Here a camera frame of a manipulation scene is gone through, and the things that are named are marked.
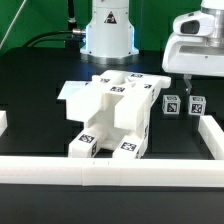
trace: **white plastic piece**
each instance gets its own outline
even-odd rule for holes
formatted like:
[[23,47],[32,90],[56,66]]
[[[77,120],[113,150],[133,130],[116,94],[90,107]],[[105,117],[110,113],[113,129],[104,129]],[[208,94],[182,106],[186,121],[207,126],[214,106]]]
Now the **white plastic piece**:
[[58,100],[66,100],[69,96],[88,85],[89,82],[84,81],[66,81],[62,91],[58,96]]
[[[67,118],[84,122],[85,127],[69,145],[69,157],[94,157],[100,148],[115,150],[116,158],[127,153],[130,159],[143,156],[151,106],[161,88],[168,88],[170,83],[166,76],[113,70],[93,76],[91,83],[66,99]],[[124,136],[138,151],[121,150]]]
[[141,158],[143,141],[143,139],[140,139],[137,136],[124,136],[118,147],[115,149],[113,158],[124,160]]
[[[203,0],[201,6],[207,9],[224,10],[224,1]],[[162,63],[164,71],[224,77],[223,51],[219,47],[212,47],[214,43],[211,44],[210,39],[208,41],[208,38],[217,36],[220,25],[216,23],[219,17],[218,11],[216,16],[197,11],[177,17],[173,24],[174,33],[170,36],[164,53]],[[191,21],[198,27],[192,24],[188,32],[182,32],[182,25]]]
[[201,6],[208,9],[224,10],[223,0],[203,0]]
[[120,185],[120,167],[107,159],[92,160],[90,166],[82,169],[82,185]]
[[0,183],[224,187],[224,162],[0,157]]
[[163,96],[163,113],[164,114],[179,114],[181,100],[177,95]]
[[86,27],[84,55],[124,58],[138,54],[134,27],[129,22],[129,0],[93,0],[92,20]]
[[183,46],[201,47],[206,50],[207,39],[203,37],[178,36],[173,33],[167,43],[163,69],[166,72],[205,76],[224,76],[224,55],[203,55],[200,53],[184,52]]
[[0,136],[3,134],[7,126],[8,124],[7,124],[6,112],[0,111]]
[[201,116],[205,113],[206,99],[204,96],[190,96],[188,114]]
[[178,35],[183,35],[183,33],[181,32],[181,26],[183,25],[183,23],[191,21],[198,21],[200,23],[199,31],[197,32],[197,34],[194,34],[196,36],[209,36],[214,31],[215,17],[212,15],[202,13],[201,11],[178,16],[174,20],[173,31]]
[[224,160],[224,133],[212,116],[201,116],[198,131],[216,160]]

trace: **cube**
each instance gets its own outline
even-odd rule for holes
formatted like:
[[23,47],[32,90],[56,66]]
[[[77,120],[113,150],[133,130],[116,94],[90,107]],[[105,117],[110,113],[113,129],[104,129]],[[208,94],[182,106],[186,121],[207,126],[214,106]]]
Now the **cube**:
[[201,116],[205,113],[206,99],[204,96],[190,96],[188,114]]
[[181,100],[177,95],[163,96],[163,113],[164,114],[179,114]]

